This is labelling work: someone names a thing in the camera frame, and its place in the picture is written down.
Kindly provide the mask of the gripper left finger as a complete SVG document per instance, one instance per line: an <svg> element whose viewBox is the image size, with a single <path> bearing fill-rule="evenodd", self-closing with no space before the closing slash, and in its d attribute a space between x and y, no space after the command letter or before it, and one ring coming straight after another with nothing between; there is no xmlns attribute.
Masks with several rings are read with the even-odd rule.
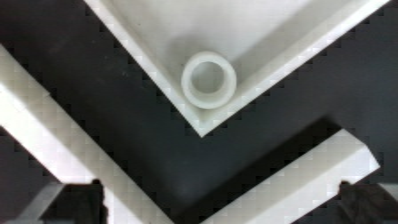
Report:
<svg viewBox="0 0 398 224"><path fill-rule="evenodd" d="M9 224L107 224L105 188L52 182Z"/></svg>

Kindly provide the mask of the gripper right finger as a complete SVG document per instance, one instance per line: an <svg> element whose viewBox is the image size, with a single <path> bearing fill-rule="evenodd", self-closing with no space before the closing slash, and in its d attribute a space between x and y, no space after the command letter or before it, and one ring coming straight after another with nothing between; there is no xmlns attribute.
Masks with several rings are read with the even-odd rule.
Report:
<svg viewBox="0 0 398 224"><path fill-rule="evenodd" d="M342 185L338 224L398 224L398 183Z"/></svg>

